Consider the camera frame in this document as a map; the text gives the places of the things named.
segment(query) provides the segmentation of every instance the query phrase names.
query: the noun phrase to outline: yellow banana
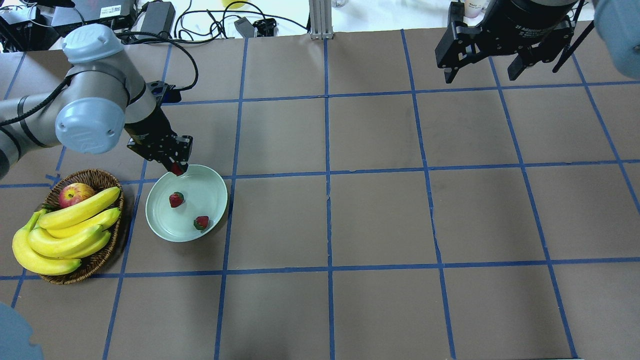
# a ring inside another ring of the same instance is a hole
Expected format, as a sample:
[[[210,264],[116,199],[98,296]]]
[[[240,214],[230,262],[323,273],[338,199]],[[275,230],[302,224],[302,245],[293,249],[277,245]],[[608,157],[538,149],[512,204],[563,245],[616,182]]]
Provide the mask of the yellow banana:
[[[38,225],[45,229],[63,229],[76,225],[106,209],[118,198],[118,195],[120,195],[120,189],[117,186],[104,189],[68,208],[42,215],[38,219]]]
[[[102,237],[102,226],[93,225],[64,239],[56,239],[45,229],[33,229],[27,236],[29,246],[36,252],[52,258],[66,258],[95,243]]]
[[[102,213],[99,213],[92,218],[86,219],[79,224],[72,225],[70,227],[64,227],[63,229],[47,229],[47,232],[54,238],[62,239],[77,234],[92,225],[102,225],[103,229],[109,229],[113,224],[115,224],[119,216],[120,209],[111,208],[104,210]]]
[[[85,247],[83,250],[75,252],[67,257],[76,258],[76,259],[85,258],[95,252],[98,252],[98,250],[102,249],[105,245],[107,245],[107,243],[109,242],[109,239],[111,239],[111,233],[108,230],[105,230],[102,232],[102,237],[98,241],[96,241],[93,244],[90,244],[89,246]]]
[[[18,263],[29,271],[42,275],[69,274],[80,267],[80,260],[47,258],[35,252],[27,241],[36,221],[45,212],[46,210],[40,210],[33,213],[29,222],[13,235],[13,255]]]

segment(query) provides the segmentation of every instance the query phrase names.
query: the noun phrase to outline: wicker basket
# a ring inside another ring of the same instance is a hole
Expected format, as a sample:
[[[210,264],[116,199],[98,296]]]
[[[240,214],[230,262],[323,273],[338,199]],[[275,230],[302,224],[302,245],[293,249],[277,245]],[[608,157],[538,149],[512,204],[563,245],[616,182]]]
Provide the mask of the wicker basket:
[[[53,284],[73,284],[74,282],[82,281],[87,277],[93,275],[100,267],[102,267],[107,260],[113,255],[115,249],[119,246],[117,244],[120,239],[120,230],[122,221],[122,208],[124,207],[124,194],[122,191],[122,185],[118,179],[111,175],[109,172],[100,169],[87,169],[74,172],[73,174],[62,179],[48,194],[41,207],[47,206],[52,209],[60,209],[58,205],[58,196],[60,191],[69,184],[72,183],[84,183],[91,186],[96,192],[117,186],[120,189],[119,198],[114,201],[109,208],[117,207],[120,209],[120,216],[115,224],[113,224],[109,230],[111,231],[111,239],[102,249],[98,252],[87,256],[82,259],[82,263],[78,269],[72,273],[65,275],[40,275],[45,281],[49,281]]]

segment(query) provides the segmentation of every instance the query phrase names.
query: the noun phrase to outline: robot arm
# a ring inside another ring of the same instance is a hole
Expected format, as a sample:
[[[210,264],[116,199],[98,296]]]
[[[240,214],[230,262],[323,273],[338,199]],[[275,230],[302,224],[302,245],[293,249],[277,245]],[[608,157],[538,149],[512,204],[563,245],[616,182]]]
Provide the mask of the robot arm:
[[[436,63],[451,83],[469,63],[488,56],[517,54],[508,68],[515,80],[539,61],[554,61],[568,47],[575,24],[566,15],[578,0],[492,0],[484,19],[464,23],[464,4],[449,7],[449,27],[435,49]],[[640,2],[599,0],[595,26],[620,72],[640,78]]]
[[[68,87],[31,116],[27,110],[47,94],[0,101],[0,178],[28,151],[62,143],[77,152],[111,150],[124,128],[127,147],[167,171],[187,170],[193,138],[178,136],[124,47],[106,26],[91,24],[71,32],[63,51],[73,67]]]

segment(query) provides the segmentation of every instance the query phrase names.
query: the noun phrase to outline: blue tape grid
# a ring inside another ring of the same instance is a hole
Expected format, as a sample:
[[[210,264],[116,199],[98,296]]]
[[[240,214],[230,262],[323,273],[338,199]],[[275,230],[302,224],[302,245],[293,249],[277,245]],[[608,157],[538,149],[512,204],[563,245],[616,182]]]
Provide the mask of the blue tape grid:
[[[446,268],[479,268],[479,267],[504,267],[504,266],[544,266],[546,265],[549,270],[550,278],[552,280],[552,285],[554,287],[554,293],[556,295],[556,300],[558,302],[559,312],[563,321],[563,326],[565,329],[565,334],[567,337],[567,342],[569,344],[570,351],[572,353],[572,357],[577,357],[577,352],[575,346],[573,344],[572,335],[570,331],[570,327],[568,321],[566,319],[566,314],[564,311],[562,298],[559,292],[559,288],[557,285],[557,280],[554,273],[554,265],[570,265],[570,264],[597,264],[597,263],[637,263],[640,262],[640,257],[627,257],[627,258],[591,258],[591,259],[551,259],[543,229],[542,224],[540,222],[540,218],[538,216],[538,211],[536,208],[535,200],[533,193],[531,191],[531,186],[529,184],[528,176],[527,176],[527,168],[532,167],[563,167],[563,166],[587,166],[587,165],[615,165],[617,164],[620,167],[621,173],[625,179],[625,182],[628,186],[630,195],[636,205],[638,212],[640,213],[640,203],[638,201],[635,190],[630,182],[627,171],[625,169],[624,164],[629,163],[640,163],[639,159],[621,159],[620,155],[614,145],[614,142],[609,134],[607,126],[602,118],[602,115],[596,105],[596,102],[591,94],[590,87],[593,86],[612,86],[612,85],[631,85],[631,84],[640,84],[640,81],[610,81],[610,82],[595,82],[588,83],[580,69],[580,65],[578,63],[577,58],[573,55],[573,61],[577,68],[577,71],[580,75],[581,83],[572,83],[572,84],[559,84],[559,85],[516,85],[516,86],[502,86],[497,77],[497,73],[495,70],[495,65],[493,61],[490,59],[490,65],[492,68],[493,76],[496,81],[496,86],[486,86],[486,87],[477,87],[477,88],[447,88],[447,89],[415,89],[415,83],[413,80],[413,71],[411,66],[411,60],[409,56],[409,49],[406,43],[406,37],[404,34],[404,30],[400,31],[404,54],[407,63],[408,75],[411,84],[410,91],[396,91],[396,92],[364,92],[364,93],[355,93],[355,94],[330,94],[329,92],[329,76],[328,76],[328,44],[327,40],[324,40],[324,94],[321,95],[304,95],[304,96],[288,96],[288,97],[261,97],[261,98],[252,98],[245,99],[243,97],[244,92],[244,77],[246,73],[246,55],[248,51],[248,41],[247,39],[244,41],[244,51],[243,51],[243,66],[242,66],[242,74],[241,74],[241,87],[240,94],[238,99],[223,99],[223,100],[213,100],[213,101],[183,101],[175,104],[165,104],[166,106],[176,106],[176,105],[190,105],[190,104],[216,104],[216,103],[238,103],[238,116],[237,116],[237,127],[236,127],[236,145],[234,151],[234,166],[233,166],[233,174],[231,176],[224,176],[225,179],[231,180],[231,189],[230,189],[230,202],[228,209],[228,223],[227,223],[227,235],[225,239],[225,254],[223,261],[223,269],[222,270],[212,270],[212,271],[185,271],[185,272],[148,272],[148,273],[127,273],[126,264],[127,258],[129,254],[129,245],[131,242],[132,232],[134,228],[134,224],[136,221],[136,214],[138,212],[138,206],[140,204],[141,193],[144,184],[154,183],[157,179],[145,179],[145,172],[147,167],[147,162],[143,162],[140,178],[138,180],[133,181],[123,181],[123,184],[136,184],[138,185],[138,192],[136,196],[136,200],[134,203],[133,215],[131,220],[131,226],[129,228],[129,234],[127,237],[127,244],[125,246],[122,266],[119,273],[115,274],[96,274],[94,278],[105,278],[105,279],[118,279],[118,287],[115,294],[115,299],[113,303],[113,309],[111,313],[111,318],[109,321],[109,329],[105,342],[103,359],[107,359],[109,352],[109,345],[111,341],[111,336],[113,333],[113,327],[115,324],[115,317],[118,309],[118,302],[120,298],[120,293],[122,290],[122,281],[125,278],[135,278],[135,277],[176,277],[176,276],[205,276],[205,275],[219,275],[222,278],[221,289],[220,289],[220,304],[218,308],[218,326],[216,329],[216,339],[215,339],[215,351],[214,358],[218,359],[220,357],[220,339],[221,339],[221,331],[222,331],[222,321],[223,321],[223,310],[224,310],[224,300],[225,300],[225,286],[226,286],[226,278],[228,275],[251,275],[251,274],[283,274],[283,273],[297,273],[297,272],[327,272],[328,274],[328,302],[329,302],[329,332],[330,332],[330,357],[332,360],[335,359],[335,337],[334,337],[334,323],[333,323],[333,273],[334,272],[348,272],[348,271],[372,271],[372,270],[407,270],[407,269],[438,269],[440,274],[440,284],[443,298],[443,307],[444,307],[444,315],[445,322],[447,326],[447,336],[449,339],[449,347],[451,352],[451,357],[453,359],[456,358],[455,346],[454,346],[454,336],[451,326],[451,319],[449,314],[449,306],[447,300],[447,292],[446,292],[446,283],[444,276],[444,269]],[[172,46],[168,46],[166,60],[164,64],[163,77],[164,80],[166,78],[166,74],[168,71],[168,66],[170,62],[170,56],[172,52]],[[25,54],[22,55],[20,62],[17,66],[17,69],[12,77],[12,80],[9,84],[9,87],[4,95],[4,99],[7,99],[10,95],[13,84],[18,76],[19,70],[22,67],[22,63],[24,61]],[[585,91],[589,97],[589,101],[593,107],[594,112],[598,117],[598,121],[605,133],[607,141],[611,147],[612,152],[614,153],[615,160],[605,160],[605,161],[577,161],[573,163],[524,163],[522,160],[522,155],[520,153],[520,148],[518,146],[518,140],[515,134],[515,130],[513,129],[513,125],[511,123],[511,119],[509,116],[509,111],[504,100],[503,90],[511,90],[511,89],[523,89],[523,88],[564,88],[564,87],[584,87]],[[489,165],[453,165],[453,166],[442,166],[442,167],[430,167],[428,166],[427,157],[424,150],[424,143],[422,139],[422,129],[420,126],[420,115],[417,107],[417,98],[416,94],[425,94],[425,93],[435,93],[435,92],[468,92],[468,91],[490,91],[497,90],[500,94],[500,99],[503,105],[503,109],[505,112],[505,116],[509,125],[509,130],[511,132],[511,136],[513,139],[513,143],[516,149],[516,153],[518,155],[518,163],[505,163],[505,164],[489,164]],[[417,168],[382,168],[382,169],[360,169],[360,170],[331,170],[330,166],[330,147],[329,147],[329,126],[330,126],[330,116],[329,116],[329,99],[332,97],[360,97],[360,96],[385,96],[385,95],[412,95],[413,99],[413,107],[415,113],[415,121],[416,127],[418,131],[419,144],[420,144],[420,154],[422,156],[423,167]],[[242,103],[243,102],[259,102],[259,101],[283,101],[283,100],[296,100],[296,99],[316,99],[316,98],[324,98],[325,99],[325,144],[326,144],[326,171],[324,172],[291,172],[291,173],[279,173],[279,174],[251,174],[251,175],[237,175],[237,159],[238,159],[238,151],[239,151],[239,137],[240,137],[240,129],[241,129],[241,115],[242,115]],[[60,158],[56,165],[56,173],[60,171],[60,167],[62,161],[64,159],[66,148],[62,148],[60,153]],[[527,188],[527,193],[529,195],[529,199],[531,202],[532,210],[534,213],[534,217],[536,220],[536,225],[538,226],[538,232],[540,234],[541,245],[543,247],[545,253],[545,260],[539,261],[493,261],[493,262],[475,262],[475,263],[444,263],[442,261],[442,257],[440,254],[440,250],[438,248],[438,240],[436,237],[436,229],[433,224],[433,198],[431,196],[431,185],[429,180],[429,173],[431,171],[445,171],[445,170],[472,170],[472,169],[482,169],[482,168],[520,168],[523,174],[523,179],[525,181],[525,185]],[[434,236],[434,246],[436,249],[436,263],[427,263],[427,264],[391,264],[391,265],[365,265],[365,266],[333,266],[332,263],[332,236],[331,236],[331,175],[337,174],[371,174],[371,173],[389,173],[389,172],[424,172],[425,175],[425,184],[426,191],[428,194],[429,201],[429,212],[431,216],[431,222],[433,226],[433,236]],[[228,251],[229,251],[229,243],[230,243],[230,234],[231,234],[231,225],[232,225],[232,210],[233,210],[233,199],[235,194],[235,185],[236,179],[256,179],[256,178],[266,178],[266,177],[289,177],[289,176],[326,176],[326,192],[327,192],[327,251],[328,251],[328,262],[327,266],[315,266],[315,267],[302,267],[302,268],[261,268],[261,269],[243,269],[243,270],[229,270],[228,269]],[[54,186],[60,180],[60,174],[56,174],[56,176],[47,175],[46,178],[52,182],[51,183],[27,183],[27,184],[0,184],[0,188],[32,188],[32,187],[47,187],[50,188]],[[15,281],[18,280],[18,284],[16,286],[16,290],[12,300],[12,307],[15,307],[16,301],[19,298],[20,289],[22,287],[22,283],[24,281],[37,280],[40,277],[37,275],[27,275],[25,269],[22,270],[21,275],[9,275],[9,276],[0,276],[0,281]]]

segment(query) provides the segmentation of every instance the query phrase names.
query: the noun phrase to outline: strawberry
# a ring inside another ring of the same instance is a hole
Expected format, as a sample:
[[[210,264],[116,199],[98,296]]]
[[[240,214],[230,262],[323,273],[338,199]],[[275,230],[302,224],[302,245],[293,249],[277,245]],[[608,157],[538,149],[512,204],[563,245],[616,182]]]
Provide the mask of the strawberry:
[[[209,225],[209,217],[196,217],[196,220],[193,221],[193,226],[195,226],[198,230],[204,230]]]
[[[169,204],[171,204],[172,208],[177,208],[184,202],[184,195],[179,192],[175,192],[169,195]]]

